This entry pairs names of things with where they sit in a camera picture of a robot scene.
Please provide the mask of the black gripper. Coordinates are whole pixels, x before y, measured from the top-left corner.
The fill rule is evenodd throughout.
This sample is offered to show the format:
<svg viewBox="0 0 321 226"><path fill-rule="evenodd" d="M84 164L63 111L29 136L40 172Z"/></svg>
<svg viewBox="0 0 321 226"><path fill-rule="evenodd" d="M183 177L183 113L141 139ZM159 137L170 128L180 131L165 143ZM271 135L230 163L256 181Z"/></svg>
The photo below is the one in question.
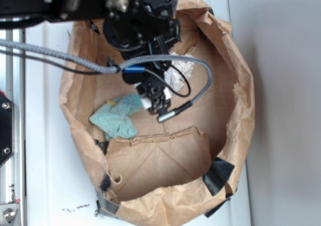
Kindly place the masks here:
<svg viewBox="0 0 321 226"><path fill-rule="evenodd" d="M177 18L147 26L137 35L137 41L130 42L121 50L122 57L132 59L147 55L168 55L181 38L180 22ZM128 67L123 72L123 79L128 84L138 83L137 91L141 98L146 98L150 105L147 110L151 114L165 115L171 106L171 100L165 90L169 88L165 82L165 72L171 67L170 61L151 61L138 63L141 69Z"/></svg>

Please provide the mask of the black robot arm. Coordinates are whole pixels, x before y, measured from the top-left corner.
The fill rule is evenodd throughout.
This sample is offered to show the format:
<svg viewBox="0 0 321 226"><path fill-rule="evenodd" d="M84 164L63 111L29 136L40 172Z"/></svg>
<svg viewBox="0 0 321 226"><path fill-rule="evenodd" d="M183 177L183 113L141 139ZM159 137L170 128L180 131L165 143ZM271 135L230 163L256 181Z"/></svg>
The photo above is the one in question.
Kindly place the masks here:
<svg viewBox="0 0 321 226"><path fill-rule="evenodd" d="M25 29L42 22L87 21L102 33L125 60L108 60L106 68L88 60L49 49L1 39L1 52L24 58L26 52L48 55L88 68L87 75L122 72L128 84L137 84L147 109L161 116L171 104L165 71L169 50L181 38L176 16L178 0L1 0L1 29Z"/></svg>

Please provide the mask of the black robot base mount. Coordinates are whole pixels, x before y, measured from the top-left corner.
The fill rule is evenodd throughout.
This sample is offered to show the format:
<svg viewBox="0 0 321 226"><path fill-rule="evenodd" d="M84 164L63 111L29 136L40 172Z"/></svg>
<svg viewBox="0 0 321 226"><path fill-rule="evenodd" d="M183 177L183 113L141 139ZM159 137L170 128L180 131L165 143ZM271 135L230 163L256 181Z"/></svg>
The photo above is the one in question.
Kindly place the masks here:
<svg viewBox="0 0 321 226"><path fill-rule="evenodd" d="M5 92L1 90L1 167L15 153L13 117L14 104L7 98Z"/></svg>

